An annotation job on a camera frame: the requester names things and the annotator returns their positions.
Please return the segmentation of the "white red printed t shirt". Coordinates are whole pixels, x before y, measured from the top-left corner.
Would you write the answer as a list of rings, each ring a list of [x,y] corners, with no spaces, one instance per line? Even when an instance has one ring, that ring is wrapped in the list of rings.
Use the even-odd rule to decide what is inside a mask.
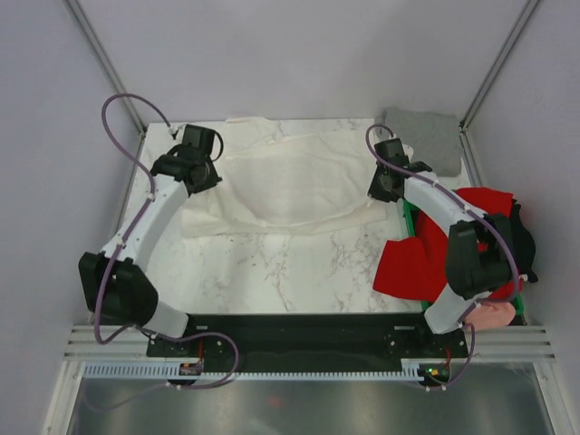
[[[265,118],[228,120],[221,182],[188,199],[186,237],[236,233],[311,235],[387,219],[368,197],[375,160],[361,128],[284,135]]]

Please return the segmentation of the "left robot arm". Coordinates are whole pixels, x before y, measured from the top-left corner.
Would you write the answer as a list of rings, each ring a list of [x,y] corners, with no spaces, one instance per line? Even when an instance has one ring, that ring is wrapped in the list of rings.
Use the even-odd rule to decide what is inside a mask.
[[[221,181],[212,151],[218,145],[223,152],[222,136],[192,124],[180,128],[178,135],[181,142],[145,170],[149,186],[133,217],[100,252],[86,252],[79,261],[82,290],[100,344],[117,335],[102,335],[101,323],[107,321],[168,337],[168,347],[179,356],[198,349],[199,336],[188,328],[189,315],[161,302],[145,274],[160,236],[186,200]]]

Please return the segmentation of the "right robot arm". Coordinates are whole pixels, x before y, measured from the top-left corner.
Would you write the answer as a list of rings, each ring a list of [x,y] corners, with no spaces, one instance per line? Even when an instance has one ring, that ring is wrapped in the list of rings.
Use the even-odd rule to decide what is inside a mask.
[[[413,234],[386,242],[372,288],[429,303],[414,342],[421,354],[436,356],[448,345],[446,334],[470,324],[477,309],[510,305],[520,290],[516,205],[506,192],[446,187],[429,165],[410,161],[396,137],[369,150],[377,160],[371,197],[418,210]]]

